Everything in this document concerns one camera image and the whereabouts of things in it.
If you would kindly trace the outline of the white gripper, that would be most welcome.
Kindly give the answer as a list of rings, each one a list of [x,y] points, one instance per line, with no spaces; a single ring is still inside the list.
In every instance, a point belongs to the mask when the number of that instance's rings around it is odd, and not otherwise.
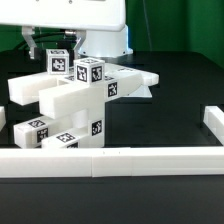
[[[0,24],[23,26],[33,60],[40,59],[33,27],[78,29],[73,48],[78,58],[86,39],[83,30],[120,31],[125,22],[125,0],[0,0]]]

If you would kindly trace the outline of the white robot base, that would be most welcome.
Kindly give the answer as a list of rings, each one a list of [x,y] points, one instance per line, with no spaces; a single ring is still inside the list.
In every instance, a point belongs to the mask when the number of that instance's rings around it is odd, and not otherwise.
[[[131,55],[129,29],[125,25],[120,31],[87,30],[77,53],[80,57],[103,58],[114,61],[119,57]]]

